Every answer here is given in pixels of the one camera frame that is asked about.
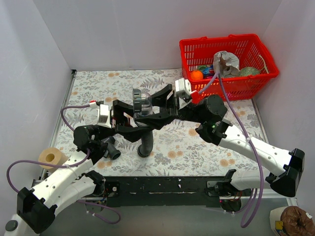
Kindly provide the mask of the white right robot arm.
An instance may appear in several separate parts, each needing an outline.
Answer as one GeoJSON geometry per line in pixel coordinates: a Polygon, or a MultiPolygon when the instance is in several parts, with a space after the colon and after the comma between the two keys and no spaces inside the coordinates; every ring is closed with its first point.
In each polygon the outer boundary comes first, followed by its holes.
{"type": "Polygon", "coordinates": [[[304,170],[305,153],[277,148],[259,139],[251,138],[244,125],[233,125],[225,120],[227,113],[223,100],[213,94],[202,97],[190,89],[185,79],[174,87],[165,87],[148,96],[133,90],[134,121],[144,127],[160,130],[175,119],[199,124],[197,134],[204,141],[233,150],[258,164],[255,171],[230,170],[211,187],[221,195],[234,195],[245,189],[272,189],[276,193],[294,197],[304,170]]]}

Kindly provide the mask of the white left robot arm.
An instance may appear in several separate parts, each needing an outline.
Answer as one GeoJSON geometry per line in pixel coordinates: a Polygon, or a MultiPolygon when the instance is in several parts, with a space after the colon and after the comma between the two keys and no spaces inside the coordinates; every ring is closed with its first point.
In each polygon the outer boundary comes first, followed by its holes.
{"type": "Polygon", "coordinates": [[[77,152],[61,164],[45,161],[39,164],[55,171],[43,182],[18,191],[17,213],[13,216],[17,228],[15,236],[27,231],[36,236],[45,231],[63,209],[92,194],[101,196],[105,190],[104,177],[90,168],[105,154],[115,159],[117,154],[105,142],[110,136],[122,135],[130,142],[141,141],[138,155],[147,157],[153,149],[153,128],[142,123],[142,118],[153,114],[157,102],[153,98],[135,98],[133,105],[115,100],[109,108],[101,101],[91,101],[86,107],[97,109],[97,124],[73,129],[77,152]]]}

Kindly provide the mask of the grey tee pipe fitting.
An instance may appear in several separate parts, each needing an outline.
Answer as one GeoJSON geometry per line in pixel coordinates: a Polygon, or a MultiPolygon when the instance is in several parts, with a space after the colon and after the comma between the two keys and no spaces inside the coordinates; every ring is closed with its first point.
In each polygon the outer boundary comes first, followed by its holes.
{"type": "Polygon", "coordinates": [[[107,150],[106,150],[105,154],[103,155],[103,157],[110,158],[111,160],[116,160],[121,156],[121,152],[118,149],[116,149],[114,146],[116,140],[113,136],[105,138],[101,141],[103,143],[108,144],[107,150]]]}

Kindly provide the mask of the orange fruit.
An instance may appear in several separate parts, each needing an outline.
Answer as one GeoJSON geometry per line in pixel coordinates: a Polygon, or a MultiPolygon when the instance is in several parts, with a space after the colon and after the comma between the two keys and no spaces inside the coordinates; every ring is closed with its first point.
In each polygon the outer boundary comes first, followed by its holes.
{"type": "Polygon", "coordinates": [[[203,80],[203,73],[199,70],[194,70],[190,73],[190,78],[192,81],[203,80]]]}

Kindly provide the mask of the colourful snack packet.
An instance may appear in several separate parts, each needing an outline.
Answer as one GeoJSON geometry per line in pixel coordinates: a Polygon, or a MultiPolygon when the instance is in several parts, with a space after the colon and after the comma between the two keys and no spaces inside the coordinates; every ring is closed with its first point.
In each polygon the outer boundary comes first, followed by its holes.
{"type": "Polygon", "coordinates": [[[215,74],[214,67],[212,64],[198,65],[197,70],[199,70],[202,73],[203,79],[210,79],[215,74]]]}

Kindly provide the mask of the red plastic basket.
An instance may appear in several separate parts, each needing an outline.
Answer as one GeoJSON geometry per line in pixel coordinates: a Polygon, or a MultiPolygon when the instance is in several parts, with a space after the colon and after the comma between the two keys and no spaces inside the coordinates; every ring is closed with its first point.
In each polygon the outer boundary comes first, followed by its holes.
{"type": "Polygon", "coordinates": [[[202,96],[223,95],[216,73],[230,100],[253,98],[280,73],[256,34],[182,39],[179,47],[183,77],[202,96]]]}

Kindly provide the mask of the crumpled grey paper bag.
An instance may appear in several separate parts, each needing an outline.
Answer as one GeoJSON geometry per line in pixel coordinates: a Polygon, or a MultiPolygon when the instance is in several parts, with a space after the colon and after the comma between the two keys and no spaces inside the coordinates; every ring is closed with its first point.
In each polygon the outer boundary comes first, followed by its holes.
{"type": "Polygon", "coordinates": [[[239,58],[231,52],[219,51],[214,54],[214,72],[222,78],[236,77],[240,71],[239,65],[239,58]]]}

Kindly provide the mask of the beige tape roll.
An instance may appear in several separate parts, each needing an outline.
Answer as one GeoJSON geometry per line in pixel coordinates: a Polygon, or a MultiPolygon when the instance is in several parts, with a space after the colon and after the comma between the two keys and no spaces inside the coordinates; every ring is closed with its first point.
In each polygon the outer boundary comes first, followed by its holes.
{"type": "Polygon", "coordinates": [[[39,155],[38,162],[53,165],[63,165],[68,157],[55,147],[50,147],[42,151],[39,155]]]}

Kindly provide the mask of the green netted melon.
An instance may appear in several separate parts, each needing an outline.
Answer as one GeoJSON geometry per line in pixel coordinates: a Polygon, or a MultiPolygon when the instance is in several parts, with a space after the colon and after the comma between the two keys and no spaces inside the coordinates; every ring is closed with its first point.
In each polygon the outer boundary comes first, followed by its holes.
{"type": "Polygon", "coordinates": [[[255,75],[260,74],[262,71],[265,71],[267,74],[269,74],[269,70],[267,68],[264,58],[262,57],[262,55],[258,55],[258,56],[263,62],[263,68],[258,70],[257,68],[254,68],[254,67],[244,67],[239,71],[238,77],[255,76],[255,75]]]}

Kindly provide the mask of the white grey button device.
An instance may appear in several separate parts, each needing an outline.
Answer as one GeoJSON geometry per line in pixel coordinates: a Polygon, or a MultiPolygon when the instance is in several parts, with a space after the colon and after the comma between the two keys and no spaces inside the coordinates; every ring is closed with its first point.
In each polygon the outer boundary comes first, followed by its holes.
{"type": "Polygon", "coordinates": [[[5,225],[5,236],[24,236],[27,229],[27,223],[17,214],[14,214],[12,218],[5,225]]]}

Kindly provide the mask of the brown item in white cup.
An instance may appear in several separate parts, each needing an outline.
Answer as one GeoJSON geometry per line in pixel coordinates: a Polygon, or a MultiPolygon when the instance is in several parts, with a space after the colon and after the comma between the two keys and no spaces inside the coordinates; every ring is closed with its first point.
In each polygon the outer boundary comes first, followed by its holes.
{"type": "Polygon", "coordinates": [[[313,217],[298,206],[273,209],[269,215],[270,227],[275,236],[314,236],[313,217]]]}

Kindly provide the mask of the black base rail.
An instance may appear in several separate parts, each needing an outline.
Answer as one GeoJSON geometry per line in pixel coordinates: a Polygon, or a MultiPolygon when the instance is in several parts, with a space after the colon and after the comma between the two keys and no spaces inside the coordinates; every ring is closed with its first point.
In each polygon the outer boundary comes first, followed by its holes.
{"type": "Polygon", "coordinates": [[[103,187],[89,194],[109,207],[206,206],[219,207],[220,197],[239,193],[230,179],[218,177],[105,177],[103,187]]]}

